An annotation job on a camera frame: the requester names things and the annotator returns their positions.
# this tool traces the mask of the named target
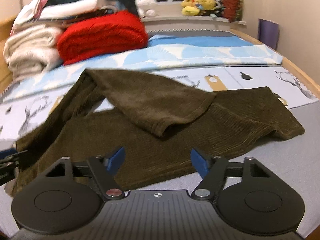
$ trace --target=blue clamp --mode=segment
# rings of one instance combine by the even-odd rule
[[[114,150],[109,156],[106,156],[103,165],[112,176],[115,176],[118,170],[120,169],[121,165],[124,163],[124,159],[124,147],[119,147],[116,150]]]
[[[201,178],[204,178],[208,173],[212,165],[212,159],[207,155],[200,152],[198,149],[192,149],[190,153],[191,163],[199,173]]]

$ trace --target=ribbed black surface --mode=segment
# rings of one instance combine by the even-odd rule
[[[81,229],[59,236],[39,236],[23,229],[13,239],[299,240],[302,238],[293,232],[272,237],[250,236],[239,232],[222,221],[209,202],[193,200],[185,190],[133,190],[122,200],[107,202],[99,215]]]

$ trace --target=stack of folded clothes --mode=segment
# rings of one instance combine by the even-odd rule
[[[119,2],[138,15],[135,0],[32,0],[18,14],[12,34],[34,25],[66,29],[85,19],[115,13]]]
[[[62,31],[44,24],[28,28],[9,37],[3,56],[13,72],[13,80],[21,81],[62,63],[55,45]]]
[[[57,67],[61,58],[67,65],[140,49],[147,39],[135,0],[32,0],[15,19],[4,58],[17,82]]]

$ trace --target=metal screw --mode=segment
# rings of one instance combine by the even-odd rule
[[[112,189],[109,189],[106,194],[109,196],[109,197],[119,197],[121,194],[122,194],[122,190],[119,190],[118,188],[112,188]]]
[[[204,188],[200,188],[195,191],[195,195],[197,197],[207,197],[210,195],[210,191]]]

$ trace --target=red pillow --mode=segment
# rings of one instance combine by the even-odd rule
[[[229,22],[234,22],[236,20],[236,11],[238,9],[239,0],[222,0],[224,9],[224,17],[229,20]]]

